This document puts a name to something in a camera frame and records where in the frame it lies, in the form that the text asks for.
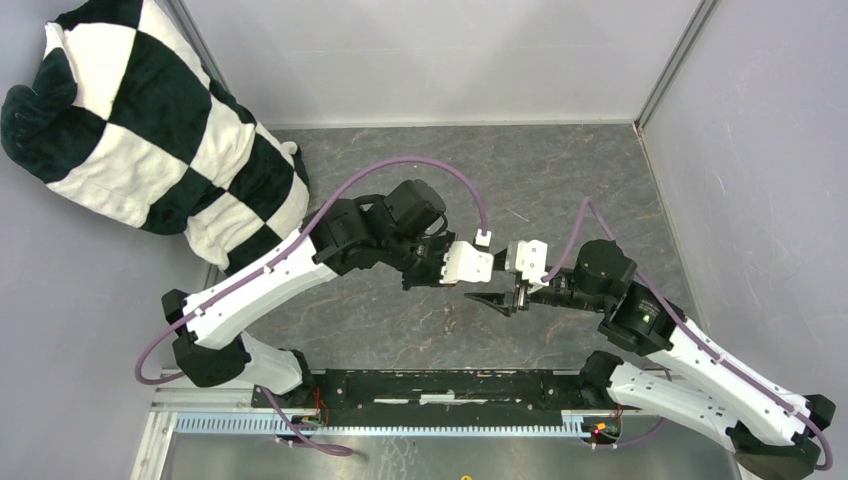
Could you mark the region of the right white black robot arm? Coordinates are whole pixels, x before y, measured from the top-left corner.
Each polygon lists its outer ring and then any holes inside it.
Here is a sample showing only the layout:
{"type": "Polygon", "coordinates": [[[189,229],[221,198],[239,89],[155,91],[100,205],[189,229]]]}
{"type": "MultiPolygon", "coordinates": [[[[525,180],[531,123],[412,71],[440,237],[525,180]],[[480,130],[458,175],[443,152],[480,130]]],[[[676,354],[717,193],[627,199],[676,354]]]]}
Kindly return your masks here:
{"type": "Polygon", "coordinates": [[[585,243],[572,268],[549,268],[546,255],[537,240],[513,242],[498,254],[461,242],[444,257],[443,280],[482,283],[496,271],[511,272],[512,293],[478,293],[475,300],[506,316],[534,303],[598,313],[599,331],[612,344],[683,377],[675,383],[596,351],[577,382],[585,405],[661,416],[716,442],[762,479],[803,479],[820,469],[832,401],[793,393],[738,361],[638,282],[636,263],[615,242],[585,243]]]}

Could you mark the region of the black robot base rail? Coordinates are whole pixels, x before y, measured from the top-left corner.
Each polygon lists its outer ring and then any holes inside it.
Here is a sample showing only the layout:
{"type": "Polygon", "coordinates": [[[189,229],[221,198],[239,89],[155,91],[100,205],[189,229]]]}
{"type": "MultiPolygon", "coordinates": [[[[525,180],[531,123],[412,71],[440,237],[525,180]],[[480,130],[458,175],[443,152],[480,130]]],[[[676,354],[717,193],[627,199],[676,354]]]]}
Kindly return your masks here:
{"type": "Polygon", "coordinates": [[[331,427],[548,427],[564,411],[617,408],[577,371],[551,369],[316,370],[307,391],[276,401],[331,427]]]}

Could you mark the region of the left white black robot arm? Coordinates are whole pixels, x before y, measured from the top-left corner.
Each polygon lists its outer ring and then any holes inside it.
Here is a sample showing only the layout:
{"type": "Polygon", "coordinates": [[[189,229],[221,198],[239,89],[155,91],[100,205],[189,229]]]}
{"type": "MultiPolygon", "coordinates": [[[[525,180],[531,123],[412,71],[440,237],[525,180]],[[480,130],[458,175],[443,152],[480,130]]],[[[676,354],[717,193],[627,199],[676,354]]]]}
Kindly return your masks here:
{"type": "Polygon", "coordinates": [[[422,180],[406,180],[387,195],[338,199],[314,229],[282,244],[222,283],[198,294],[164,295],[169,322],[188,315],[172,343],[177,365],[195,386],[231,380],[263,386],[290,407],[306,405],[314,381],[305,357],[275,348],[246,328],[300,293],[378,263],[402,275],[402,287],[437,287],[443,257],[455,239],[446,205],[422,180]]]}

